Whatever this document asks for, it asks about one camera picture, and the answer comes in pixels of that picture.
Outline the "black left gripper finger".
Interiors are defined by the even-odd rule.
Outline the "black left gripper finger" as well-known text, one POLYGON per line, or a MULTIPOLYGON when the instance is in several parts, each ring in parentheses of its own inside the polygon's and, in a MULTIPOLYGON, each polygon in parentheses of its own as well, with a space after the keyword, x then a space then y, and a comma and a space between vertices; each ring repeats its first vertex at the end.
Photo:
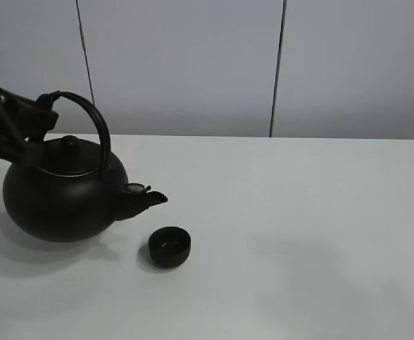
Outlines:
POLYGON ((44 153, 43 143, 21 141, 13 145, 10 162, 23 168, 32 168, 40 164, 44 153))
POLYGON ((15 124, 24 137, 43 138, 53 130, 59 115, 48 106, 16 96, 15 124))

